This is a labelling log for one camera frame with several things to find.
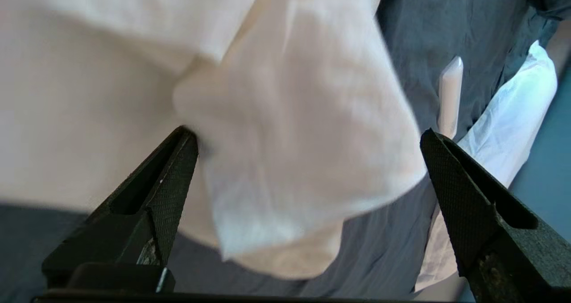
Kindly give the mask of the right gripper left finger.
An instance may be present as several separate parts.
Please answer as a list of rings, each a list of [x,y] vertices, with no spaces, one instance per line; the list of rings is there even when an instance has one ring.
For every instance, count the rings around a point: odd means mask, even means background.
[[[197,138],[177,127],[42,264],[49,289],[84,264],[165,266],[198,158]]]

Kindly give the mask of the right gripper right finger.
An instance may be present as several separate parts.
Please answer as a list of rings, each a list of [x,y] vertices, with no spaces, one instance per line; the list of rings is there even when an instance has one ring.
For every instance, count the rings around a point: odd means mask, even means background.
[[[449,138],[420,147],[472,291],[569,291],[570,244]]]

